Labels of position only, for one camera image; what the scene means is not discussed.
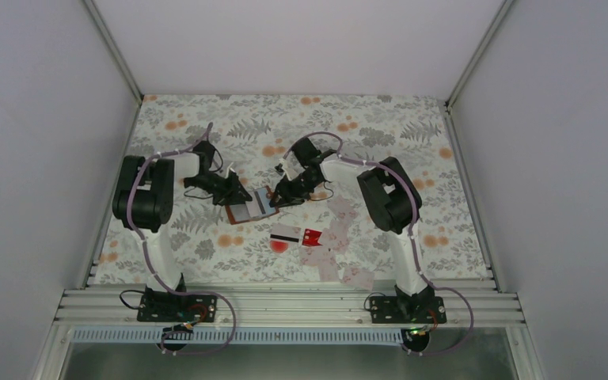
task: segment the white wall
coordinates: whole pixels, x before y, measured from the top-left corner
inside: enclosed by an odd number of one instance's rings
[[[79,0],[0,1],[0,379],[89,263],[135,110]]]
[[[519,1],[454,122],[546,374],[608,378],[608,2]]]
[[[502,0],[95,0],[144,93],[450,96]]]

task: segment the red dot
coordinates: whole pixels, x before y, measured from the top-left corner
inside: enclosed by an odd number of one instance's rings
[[[273,241],[269,242],[269,245],[272,247],[272,250],[276,253],[283,253],[287,250],[287,243],[282,241]]]

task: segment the mounting plate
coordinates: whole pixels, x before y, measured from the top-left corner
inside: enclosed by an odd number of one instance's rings
[[[200,309],[192,307],[194,305],[206,306],[208,312],[203,322],[212,323],[215,321],[215,312],[218,307],[218,298],[214,295],[193,294],[187,296],[173,296],[175,302],[158,300],[148,297],[147,294],[141,297],[141,307],[136,321],[139,322],[187,322],[194,321],[200,315]]]
[[[374,296],[369,298],[369,307],[371,312],[371,323],[381,324],[405,324],[405,323],[428,323],[432,324],[432,316],[429,313],[418,317],[415,321],[402,317],[401,311],[397,308],[397,297],[391,296]],[[444,300],[441,297],[435,297],[435,301],[428,308],[435,313],[437,323],[447,323],[447,312],[444,309]]]

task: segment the floral pattern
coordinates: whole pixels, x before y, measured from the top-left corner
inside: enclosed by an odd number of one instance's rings
[[[460,176],[437,101],[430,97],[148,95],[129,154],[150,155],[192,143],[209,122],[210,140],[225,167],[239,174],[247,189],[276,186],[273,169],[296,139],[313,131],[332,131],[344,139],[349,157],[381,161],[394,156],[420,192],[420,244],[431,278],[481,278],[486,268]],[[319,149],[336,148],[333,139],[314,136]],[[375,279],[393,279],[393,258],[386,235],[375,228],[358,192],[328,184],[359,210],[349,226],[350,245],[336,255],[342,268],[365,268]],[[271,218],[232,226],[224,207],[183,196],[179,178],[169,221],[171,246],[188,281],[318,281],[317,268],[302,265],[297,247],[275,253],[269,244],[272,224],[322,231],[335,216],[320,187],[312,201],[287,207]],[[204,196],[203,192],[194,195]],[[147,279],[137,241],[112,218],[95,282],[141,283]]]

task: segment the table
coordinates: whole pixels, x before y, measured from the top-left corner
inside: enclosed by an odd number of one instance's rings
[[[274,187],[273,169],[285,150],[312,131],[332,131],[344,139],[349,157],[381,161],[398,158],[420,192],[420,245],[426,274],[438,279],[486,277],[486,267],[463,192],[437,100],[391,96],[147,95],[128,148],[129,154],[183,148],[208,122],[210,141],[225,166],[239,174],[247,189]],[[335,148],[327,137],[312,138],[319,149]],[[376,229],[359,194],[332,184],[361,210],[349,232],[348,251],[338,255],[340,269],[373,271],[394,279],[386,235]],[[271,218],[231,226],[224,207],[183,196],[174,185],[169,222],[173,253],[185,279],[196,283],[319,281],[316,268],[300,263],[298,250],[274,253],[269,230],[275,222],[322,230],[334,216],[326,201],[288,207]],[[330,193],[319,188],[320,200]],[[108,225],[95,283],[145,283],[147,270],[137,241],[115,218]]]

